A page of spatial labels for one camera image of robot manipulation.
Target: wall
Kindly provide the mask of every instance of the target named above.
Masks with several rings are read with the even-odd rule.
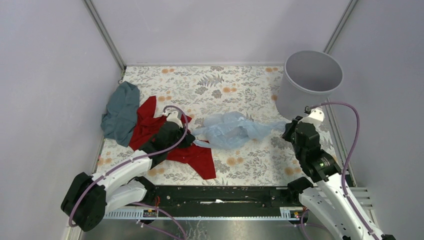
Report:
[[[349,0],[93,2],[127,65],[230,65],[324,50]]]
[[[0,238],[58,240],[120,70],[80,0],[1,0],[0,29]]]
[[[360,1],[332,55],[345,81],[331,97],[358,108],[353,170],[367,186],[378,222],[398,240],[422,239],[424,215],[424,1]],[[336,116],[347,146],[353,114]]]

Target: robotic arm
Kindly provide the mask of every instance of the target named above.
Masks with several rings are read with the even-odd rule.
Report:
[[[321,149],[320,135],[316,131],[324,120],[322,109],[309,109],[306,113],[309,113],[307,117],[297,116],[286,125],[282,138],[291,142],[303,172],[322,189],[332,206],[305,177],[288,184],[288,188],[294,193],[293,197],[310,209],[335,239],[394,240],[392,235],[384,235],[370,220],[349,188],[347,195],[344,194],[341,169],[335,159]],[[367,222],[371,231],[367,230],[360,218]]]
[[[163,150],[174,146],[185,132],[177,111],[168,111],[164,115],[167,116],[166,122],[159,132],[136,150],[127,161],[111,167],[106,173],[88,176],[82,172],[74,178],[60,208],[83,231],[97,226],[105,214],[130,203],[140,202],[146,197],[146,187],[149,186],[139,182],[136,176],[164,161],[170,150]],[[189,147],[194,140],[195,137],[187,133],[176,147]],[[143,157],[147,154],[155,155],[151,158]]]

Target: gray bucket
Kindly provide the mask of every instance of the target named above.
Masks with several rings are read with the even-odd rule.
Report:
[[[343,81],[343,70],[330,55],[299,51],[284,63],[284,74],[275,102],[286,119],[302,116],[305,106],[323,103]]]

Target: floral mat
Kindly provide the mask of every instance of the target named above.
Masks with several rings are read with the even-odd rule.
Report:
[[[270,123],[287,121],[275,105],[283,68],[280,66],[129,66],[123,81],[140,89],[140,104],[156,96],[156,114],[166,105],[183,109],[201,128],[211,114],[238,111],[246,118]],[[336,157],[328,122],[319,128],[322,148]],[[262,141],[251,140],[234,150],[212,149],[216,178],[203,180],[188,164],[166,160],[144,175],[157,185],[286,186],[303,176],[290,143],[273,130]],[[133,153],[105,139],[97,172],[117,165]]]

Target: bucket rim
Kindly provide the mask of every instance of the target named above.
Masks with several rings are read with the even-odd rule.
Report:
[[[338,85],[336,86],[336,87],[334,87],[334,88],[332,88],[332,89],[330,89],[330,90],[326,90],[326,91],[315,91],[315,90],[310,90],[310,89],[307,89],[307,88],[304,88],[303,86],[301,86],[301,85],[299,85],[299,84],[297,84],[291,77],[290,77],[290,75],[288,74],[288,72],[287,72],[287,61],[292,57],[292,56],[294,56],[295,54],[299,54],[299,53],[304,53],[304,52],[312,52],[312,53],[319,53],[319,54],[323,54],[323,55],[325,55],[325,56],[327,56],[327,57],[329,57],[330,59],[332,59],[337,65],[338,65],[338,67],[340,68],[340,70],[341,70],[341,80],[340,80],[340,82],[338,83]],[[284,73],[283,73],[286,77],[287,77],[287,79],[288,79],[288,81],[293,85],[293,86],[295,86],[296,88],[298,88],[299,90],[301,90],[301,91],[303,91],[303,92],[305,92],[305,93],[309,93],[309,94],[315,94],[315,95],[326,95],[326,94],[330,94],[330,93],[332,93],[332,92],[334,92],[335,90],[337,90],[339,87],[340,87],[340,85],[342,85],[342,83],[343,83],[343,80],[345,79],[345,73],[344,73],[344,71],[343,71],[343,68],[342,68],[342,66],[340,65],[340,63],[334,58],[334,57],[332,57],[331,55],[329,55],[329,54],[327,54],[327,53],[325,53],[325,52],[322,52],[322,51],[315,51],[315,50],[302,50],[302,51],[297,51],[297,52],[295,52],[295,53],[293,53],[293,54],[291,54],[290,56],[288,56],[288,58],[285,60],[285,62],[284,62]]]

